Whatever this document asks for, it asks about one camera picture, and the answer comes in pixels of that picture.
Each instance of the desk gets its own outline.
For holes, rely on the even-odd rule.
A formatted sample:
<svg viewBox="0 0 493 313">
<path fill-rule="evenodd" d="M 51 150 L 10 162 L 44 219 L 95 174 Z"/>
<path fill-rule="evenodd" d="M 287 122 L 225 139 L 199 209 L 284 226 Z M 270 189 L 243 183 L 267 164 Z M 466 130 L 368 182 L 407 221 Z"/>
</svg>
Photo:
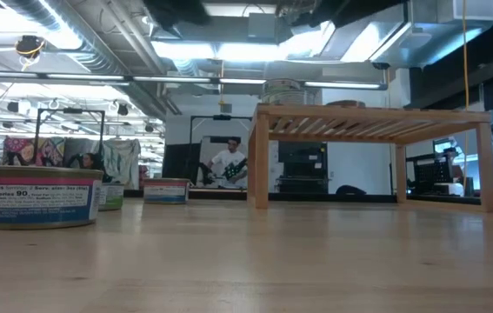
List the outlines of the desk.
<svg viewBox="0 0 493 313">
<path fill-rule="evenodd" d="M 489 112 L 260 103 L 254 113 L 248 141 L 248 201 L 257 209 L 268 208 L 268 148 L 270 140 L 279 140 L 393 143 L 396 146 L 396 200 L 399 204 L 419 204 L 406 198 L 406 145 L 446 137 L 465 130 L 476 130 L 481 203 L 446 203 L 444 206 L 493 212 L 493 151 L 490 123 Z"/>
</svg>

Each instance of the tin can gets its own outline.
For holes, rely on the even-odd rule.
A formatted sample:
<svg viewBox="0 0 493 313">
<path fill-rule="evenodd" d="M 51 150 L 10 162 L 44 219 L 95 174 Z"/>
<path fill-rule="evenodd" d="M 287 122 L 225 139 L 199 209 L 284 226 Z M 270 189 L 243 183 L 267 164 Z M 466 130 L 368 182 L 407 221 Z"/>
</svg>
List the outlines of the tin can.
<svg viewBox="0 0 493 313">
<path fill-rule="evenodd" d="M 101 187 L 99 210 L 120 210 L 123 207 L 124 184 L 104 183 Z"/>
<path fill-rule="evenodd" d="M 102 177 L 100 170 L 0 166 L 0 230 L 94 223 Z"/>
<path fill-rule="evenodd" d="M 182 178 L 154 178 L 143 180 L 143 201 L 157 204 L 185 204 L 190 181 Z"/>
</svg>

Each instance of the wooden table leg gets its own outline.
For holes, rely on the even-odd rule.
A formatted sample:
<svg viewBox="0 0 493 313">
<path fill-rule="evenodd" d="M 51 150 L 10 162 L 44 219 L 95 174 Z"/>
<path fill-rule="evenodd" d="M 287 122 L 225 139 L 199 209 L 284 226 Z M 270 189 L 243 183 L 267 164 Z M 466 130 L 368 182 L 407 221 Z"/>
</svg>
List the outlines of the wooden table leg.
<svg viewBox="0 0 493 313">
<path fill-rule="evenodd" d="M 486 212 L 493 212 L 493 148 L 491 147 L 491 126 L 488 123 L 479 123 L 476 127 L 476 142 L 482 208 Z"/>
<path fill-rule="evenodd" d="M 256 120 L 256 209 L 268 208 L 270 122 L 267 115 L 260 114 Z"/>
<path fill-rule="evenodd" d="M 248 203 L 256 201 L 256 126 L 248 139 Z"/>
<path fill-rule="evenodd" d="M 406 202 L 406 147 L 395 145 L 396 202 Z"/>
</svg>

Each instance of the white shirt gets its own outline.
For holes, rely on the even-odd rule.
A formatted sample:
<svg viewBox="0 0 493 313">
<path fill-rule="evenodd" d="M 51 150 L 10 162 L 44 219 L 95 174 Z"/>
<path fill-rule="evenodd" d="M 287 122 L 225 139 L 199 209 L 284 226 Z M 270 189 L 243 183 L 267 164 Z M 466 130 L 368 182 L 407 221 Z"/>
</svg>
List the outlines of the white shirt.
<svg viewBox="0 0 493 313">
<path fill-rule="evenodd" d="M 246 156 L 244 156 L 244 154 L 242 154 L 242 152 L 240 152 L 240 151 L 236 151 L 235 153 L 230 153 L 230 151 L 228 151 L 228 150 L 223 150 L 223 151 L 217 153 L 217 155 L 211 159 L 211 162 L 213 164 L 221 163 L 221 165 L 223 166 L 223 170 L 224 170 L 231 163 L 238 165 L 240 162 L 242 162 L 242 160 L 244 160 L 245 157 Z M 246 184 L 247 184 L 246 177 L 237 180 L 236 183 L 231 183 L 225 179 L 223 182 L 223 187 L 246 188 Z"/>
</svg>

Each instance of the wooden bench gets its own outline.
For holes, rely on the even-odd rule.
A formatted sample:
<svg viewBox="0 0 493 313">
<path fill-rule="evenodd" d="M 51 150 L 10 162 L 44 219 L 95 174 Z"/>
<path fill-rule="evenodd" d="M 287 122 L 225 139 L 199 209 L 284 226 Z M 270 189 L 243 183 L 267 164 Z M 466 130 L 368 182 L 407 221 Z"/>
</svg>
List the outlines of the wooden bench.
<svg viewBox="0 0 493 313">
<path fill-rule="evenodd" d="M 279 140 L 393 143 L 396 146 L 397 202 L 421 204 L 418 201 L 407 200 L 406 197 L 406 145 L 446 137 L 465 130 L 476 130 L 481 205 L 434 203 L 433 206 L 493 212 L 493 152 L 490 123 L 489 112 L 363 109 L 260 103 L 254 113 L 248 142 L 248 201 L 258 209 L 268 208 L 269 141 Z"/>
</svg>

